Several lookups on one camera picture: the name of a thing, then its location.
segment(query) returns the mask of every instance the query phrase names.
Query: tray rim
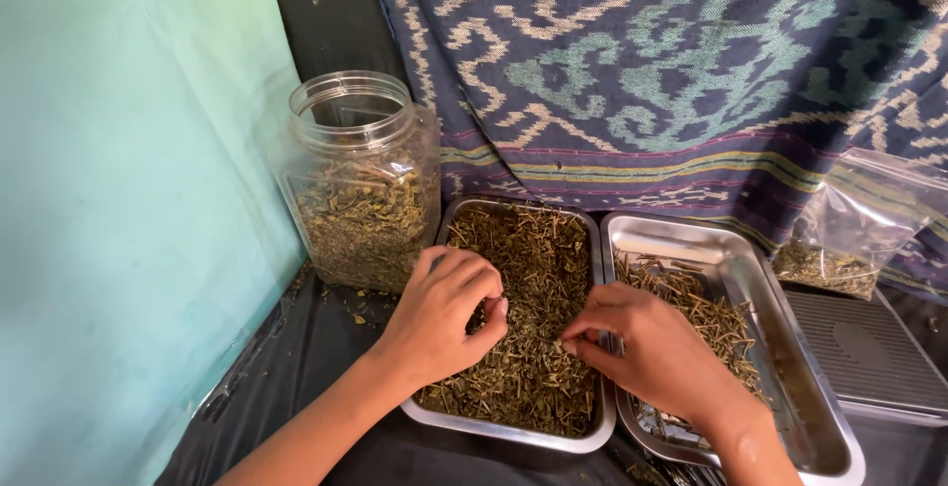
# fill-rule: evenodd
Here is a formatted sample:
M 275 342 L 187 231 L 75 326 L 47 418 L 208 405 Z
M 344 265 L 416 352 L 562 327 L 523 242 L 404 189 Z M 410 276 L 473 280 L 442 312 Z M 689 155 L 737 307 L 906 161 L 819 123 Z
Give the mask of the tray rim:
M 607 214 L 599 224 L 599 232 L 602 241 L 601 252 L 603 255 L 603 277 L 604 280 L 607 281 L 607 284 L 615 281 L 615 264 L 612 260 L 612 240 L 610 237 L 609 228 L 610 223 L 620 217 L 634 217 L 662 223 L 673 223 L 689 227 L 723 231 L 731 236 L 741 238 L 741 240 L 746 242 L 751 247 L 754 257 L 760 263 L 760 268 L 763 271 L 768 286 L 776 298 L 777 305 L 780 308 L 780 313 L 785 318 L 788 328 L 790 329 L 791 342 L 797 349 L 799 349 L 800 356 L 803 359 L 806 368 L 812 372 L 816 387 L 819 390 L 819 397 L 829 408 L 835 423 L 835 427 L 842 434 L 844 443 L 847 446 L 848 462 L 846 469 L 842 473 L 838 475 L 821 475 L 797 470 L 800 474 L 800 479 L 803 480 L 804 484 L 807 486 L 837 486 L 840 484 L 858 486 L 859 484 L 862 484 L 866 477 L 866 458 L 863 455 L 862 448 L 859 446 L 859 441 L 852 432 L 849 422 L 843 415 L 843 409 L 840 406 L 836 395 L 830 388 L 830 383 L 827 380 L 826 375 L 823 373 L 819 363 L 816 361 L 816 357 L 812 352 L 812 348 L 809 346 L 806 336 L 803 334 L 803 330 L 800 328 L 799 322 L 796 321 L 796 317 L 793 315 L 793 312 L 790 309 L 790 303 L 783 293 L 783 288 L 780 287 L 779 282 L 776 279 L 776 275 L 771 269 L 770 263 L 764 256 L 763 251 L 757 247 L 757 245 L 753 243 L 751 239 L 744 236 L 741 232 L 717 223 L 657 215 L 653 213 L 612 212 Z M 607 253 L 610 256 L 608 261 L 606 260 Z M 619 387 L 615 388 L 615 395 L 616 410 L 618 412 L 619 422 L 622 423 L 626 431 L 632 435 L 635 441 L 645 447 L 649 453 L 667 460 L 720 469 L 720 458 L 713 451 L 670 444 L 668 442 L 660 441 L 649 432 L 646 432 L 646 430 L 642 428 L 638 420 L 635 418 L 634 411 L 632 410 L 632 396 Z
M 570 209 L 568 207 L 550 206 L 543 203 L 533 203 L 532 201 L 518 201 L 489 196 L 467 196 L 459 198 L 453 201 L 444 210 L 444 217 L 442 218 L 441 226 L 438 229 L 438 237 L 436 238 L 435 243 L 438 245 L 444 245 L 444 243 L 447 241 L 447 236 L 449 233 L 447 225 L 449 225 L 451 220 L 453 220 L 458 210 L 463 206 L 477 202 L 487 203 L 489 205 L 512 204 L 514 206 L 526 208 L 528 210 L 553 210 L 559 213 L 575 215 L 579 217 L 584 223 L 586 223 L 586 227 L 589 230 L 592 283 L 593 285 L 603 284 L 603 260 L 601 253 L 602 246 L 601 243 L 597 243 L 597 240 L 601 240 L 599 226 L 591 217 L 589 217 L 588 214 L 578 210 Z M 610 334 L 606 332 L 601 333 L 599 342 L 601 346 L 608 347 L 610 351 L 615 350 L 613 347 L 615 344 L 614 338 Z M 409 418 L 425 425 L 442 427 L 450 430 L 466 432 L 468 434 L 486 436 L 489 438 L 507 440 L 519 444 L 535 445 L 567 453 L 585 454 L 591 453 L 592 451 L 595 451 L 606 444 L 606 441 L 609 440 L 609 438 L 612 436 L 612 432 L 615 430 L 615 424 L 617 422 L 618 416 L 616 411 L 614 384 L 601 373 L 597 379 L 597 404 L 602 407 L 602 419 L 599 421 L 599 424 L 595 427 L 595 429 L 583 438 L 568 438 L 565 436 L 546 434 L 529 429 L 495 423 L 484 419 L 464 418 L 461 416 L 444 414 L 442 412 L 433 412 L 431 410 L 422 408 L 415 401 L 413 396 L 408 397 L 404 402 L 402 402 L 401 409 L 406 414 L 408 414 Z

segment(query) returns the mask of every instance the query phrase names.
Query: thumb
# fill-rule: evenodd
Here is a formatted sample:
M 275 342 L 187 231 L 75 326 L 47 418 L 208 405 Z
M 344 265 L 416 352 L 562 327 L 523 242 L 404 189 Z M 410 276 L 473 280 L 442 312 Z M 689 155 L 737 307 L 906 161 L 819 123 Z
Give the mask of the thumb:
M 612 356 L 606 349 L 586 340 L 567 340 L 563 342 L 563 349 L 575 354 L 612 381 L 620 376 L 625 367 L 621 358 Z
M 477 355 L 477 362 L 487 354 L 491 347 L 497 345 L 507 333 L 507 298 L 496 301 L 492 310 L 489 310 L 487 323 L 468 336 L 468 347 Z

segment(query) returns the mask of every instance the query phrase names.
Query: jar opening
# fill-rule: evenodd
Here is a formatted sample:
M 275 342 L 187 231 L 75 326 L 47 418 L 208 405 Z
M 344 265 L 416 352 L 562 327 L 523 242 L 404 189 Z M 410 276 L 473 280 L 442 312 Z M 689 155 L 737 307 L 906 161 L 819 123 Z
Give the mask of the jar opening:
M 303 146 L 338 153 L 386 147 L 412 117 L 408 88 L 375 71 L 341 71 L 306 81 L 290 95 L 290 110 L 290 127 Z

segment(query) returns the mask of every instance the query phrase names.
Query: clear plastic jar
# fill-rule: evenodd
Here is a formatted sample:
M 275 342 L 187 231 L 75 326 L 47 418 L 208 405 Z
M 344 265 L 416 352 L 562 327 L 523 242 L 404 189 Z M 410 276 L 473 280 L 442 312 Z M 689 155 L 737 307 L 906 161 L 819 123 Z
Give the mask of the clear plastic jar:
M 303 83 L 270 165 L 325 282 L 401 292 L 441 218 L 439 125 L 392 76 Z

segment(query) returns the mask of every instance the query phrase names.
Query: patterned fabric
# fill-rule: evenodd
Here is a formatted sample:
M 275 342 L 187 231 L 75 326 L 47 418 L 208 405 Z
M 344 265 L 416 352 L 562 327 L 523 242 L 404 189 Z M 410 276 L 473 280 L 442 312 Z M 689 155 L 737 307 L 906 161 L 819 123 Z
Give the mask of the patterned fabric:
M 848 146 L 948 168 L 948 0 L 382 3 L 449 199 L 716 221 L 773 253 Z M 884 279 L 945 302 L 948 221 Z

